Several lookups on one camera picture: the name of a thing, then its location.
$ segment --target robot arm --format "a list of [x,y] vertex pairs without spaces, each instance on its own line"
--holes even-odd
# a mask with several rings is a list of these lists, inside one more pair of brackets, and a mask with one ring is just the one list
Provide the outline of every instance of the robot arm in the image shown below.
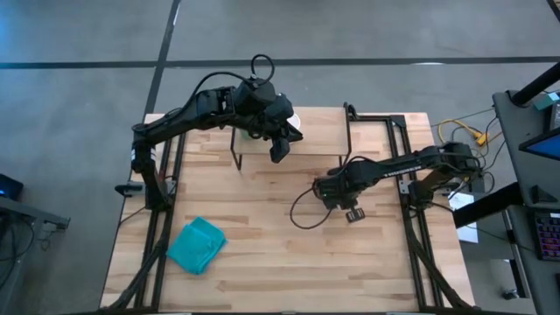
[[287,119],[293,116],[285,94],[256,76],[242,80],[238,88],[219,87],[198,92],[183,107],[148,124],[132,129],[132,169],[141,173],[146,186],[146,208],[169,205],[166,183],[158,177],[155,145],[188,130],[208,130],[226,125],[246,130],[254,139],[272,140],[270,159],[279,163],[289,152],[290,142],[303,139]]
[[468,145],[447,143],[443,147],[430,146],[380,162],[353,157],[347,164],[328,171],[326,176],[316,178],[313,192],[323,200],[327,209],[340,207],[354,210],[360,193],[381,179],[423,169],[432,169],[433,172],[424,180],[412,182],[408,186],[409,203],[416,208],[426,207],[433,193],[449,180],[471,177],[481,172],[478,160],[472,156]]

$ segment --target wooden tabletop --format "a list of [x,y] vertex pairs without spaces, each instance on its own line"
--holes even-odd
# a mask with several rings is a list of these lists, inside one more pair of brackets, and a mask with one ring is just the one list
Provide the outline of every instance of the wooden tabletop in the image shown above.
[[[160,116],[149,115],[147,119]],[[412,150],[432,145],[428,116],[405,116]],[[375,160],[390,158],[384,124],[351,124],[351,136],[353,154]],[[225,232],[228,244],[203,276],[190,275],[168,259],[160,311],[417,310],[393,178],[382,180],[359,197],[365,220],[348,225],[344,213],[334,211],[322,226],[300,230],[290,222],[291,203],[315,177],[337,166],[338,159],[289,155],[280,164],[272,164],[268,156],[254,155],[246,156],[243,168],[237,171],[230,140],[228,128],[187,134],[171,241],[185,224],[202,216]],[[418,175],[423,178],[427,173],[420,171]],[[445,203],[443,197],[437,201]],[[144,197],[127,199],[123,217],[143,205]],[[300,224],[311,225],[321,220],[326,210],[310,194],[300,200],[295,213]],[[143,211],[120,227],[101,305],[115,301],[137,273],[149,217],[149,211]],[[434,207],[426,211],[426,217],[437,266],[458,294],[473,304],[452,215]],[[425,269],[423,281],[431,300]]]

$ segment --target white paper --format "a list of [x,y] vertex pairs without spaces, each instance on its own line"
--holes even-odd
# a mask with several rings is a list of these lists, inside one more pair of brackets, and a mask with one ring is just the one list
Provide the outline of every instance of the white paper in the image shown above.
[[[474,202],[474,197],[470,194],[457,192],[453,198],[449,199],[449,206],[452,210],[457,210]],[[460,241],[479,242],[479,231],[476,230],[476,222],[457,229],[457,235]]]

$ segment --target teal towel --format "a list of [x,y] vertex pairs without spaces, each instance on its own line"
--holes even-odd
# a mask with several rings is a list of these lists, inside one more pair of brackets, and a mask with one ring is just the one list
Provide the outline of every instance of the teal towel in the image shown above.
[[227,242],[226,236],[219,228],[197,217],[191,224],[183,227],[167,251],[167,256],[185,271],[201,275]]

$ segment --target concrete floor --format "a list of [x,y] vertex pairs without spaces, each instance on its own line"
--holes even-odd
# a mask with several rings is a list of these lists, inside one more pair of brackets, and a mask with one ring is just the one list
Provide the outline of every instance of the concrete floor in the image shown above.
[[[4,0],[0,63],[157,60],[171,7],[172,0]],[[528,17],[530,23],[520,23]],[[544,0],[183,0],[168,60],[255,53],[279,59],[553,56],[560,42],[550,39],[558,31]],[[285,66],[273,82],[296,105],[422,111],[436,123],[488,109],[493,92],[521,88],[550,66]],[[182,105],[215,70],[166,69],[154,111]],[[48,251],[32,251],[18,301],[29,304],[17,303],[19,313],[98,306],[123,204],[113,186],[130,174],[130,126],[143,118],[153,74],[153,68],[0,70],[0,133],[7,135],[0,137],[0,173],[25,183],[24,202],[72,217]],[[219,77],[206,87],[236,83]],[[484,129],[493,117],[465,121]],[[500,144],[492,143],[490,157]],[[498,160],[497,188],[515,180],[507,149]],[[465,259],[479,306],[523,309],[480,289],[500,284],[487,276],[487,264]]]

